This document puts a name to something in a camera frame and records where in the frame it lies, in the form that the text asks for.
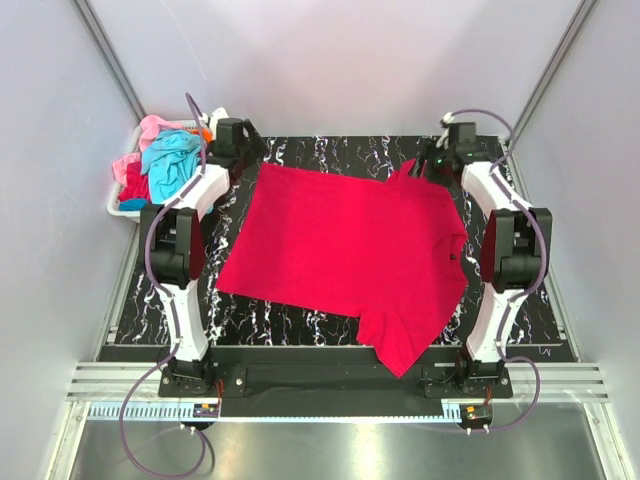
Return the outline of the red t-shirt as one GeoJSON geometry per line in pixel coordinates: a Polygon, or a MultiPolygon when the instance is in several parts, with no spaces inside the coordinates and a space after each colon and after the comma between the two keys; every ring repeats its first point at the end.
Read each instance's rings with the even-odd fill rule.
{"type": "Polygon", "coordinates": [[[466,240],[450,193],[408,164],[385,181],[265,164],[216,286],[354,317],[359,343],[399,377],[465,292],[466,240]]]}

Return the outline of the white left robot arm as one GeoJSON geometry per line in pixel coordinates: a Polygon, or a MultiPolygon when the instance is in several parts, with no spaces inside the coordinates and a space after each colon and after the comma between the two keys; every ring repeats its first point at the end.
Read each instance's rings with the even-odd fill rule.
{"type": "Polygon", "coordinates": [[[213,140],[201,146],[200,159],[185,184],[140,212],[139,259],[169,324],[169,353],[159,361],[162,381],[196,396],[216,385],[197,295],[206,263],[201,220],[265,153],[266,144],[250,120],[221,118],[213,140]]]}

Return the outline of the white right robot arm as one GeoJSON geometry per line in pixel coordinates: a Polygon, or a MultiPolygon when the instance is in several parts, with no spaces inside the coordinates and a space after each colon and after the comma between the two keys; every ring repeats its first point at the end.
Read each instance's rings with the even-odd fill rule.
{"type": "Polygon", "coordinates": [[[478,318],[451,374],[438,382],[472,397],[508,383],[508,334],[520,307],[547,275],[553,217],[511,187],[482,150],[475,123],[446,115],[441,126],[438,139],[422,143],[410,175],[444,187],[458,185],[488,220],[480,252],[484,293],[478,318]]]}

